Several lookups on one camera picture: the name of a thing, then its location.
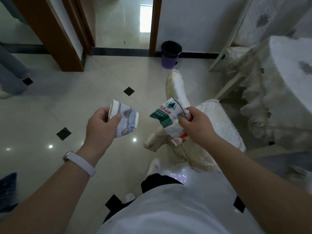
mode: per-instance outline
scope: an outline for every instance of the trash can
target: trash can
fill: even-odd
[[[161,65],[165,69],[172,69],[182,52],[180,44],[173,41],[166,41],[161,45]]]

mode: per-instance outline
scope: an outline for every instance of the gray pants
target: gray pants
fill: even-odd
[[[28,76],[29,70],[0,45],[0,99],[25,91],[22,80]]]

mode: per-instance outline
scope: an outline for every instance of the white shoe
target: white shoe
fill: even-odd
[[[156,157],[152,160],[149,171],[146,174],[146,177],[159,172],[160,172],[160,160],[158,157]]]
[[[135,199],[136,199],[135,195],[132,194],[132,193],[129,193],[129,194],[127,194],[126,197],[124,198],[124,203],[126,204],[126,203],[128,203],[128,202],[130,202],[130,201],[133,201],[133,200],[135,200]]]

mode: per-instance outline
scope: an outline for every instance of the white shirt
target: white shirt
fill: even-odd
[[[98,234],[225,233],[229,232],[180,184],[156,187],[142,194],[99,229]]]

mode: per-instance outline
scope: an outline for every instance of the fingers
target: fingers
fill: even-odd
[[[200,110],[198,110],[195,107],[188,107],[186,109],[190,111],[190,113],[192,114],[193,117],[196,117],[197,115],[202,113]]]
[[[121,118],[122,118],[121,114],[117,114],[113,116],[107,123],[114,129],[116,129],[119,122],[121,121]]]
[[[184,117],[178,117],[178,119],[179,119],[179,124],[180,124],[180,126],[182,126],[183,129],[185,129],[188,126],[188,124],[190,123]]]
[[[108,116],[108,112],[110,111],[110,107],[105,108],[99,108],[96,110],[96,112],[93,114],[93,117],[99,118],[101,120],[104,120]]]

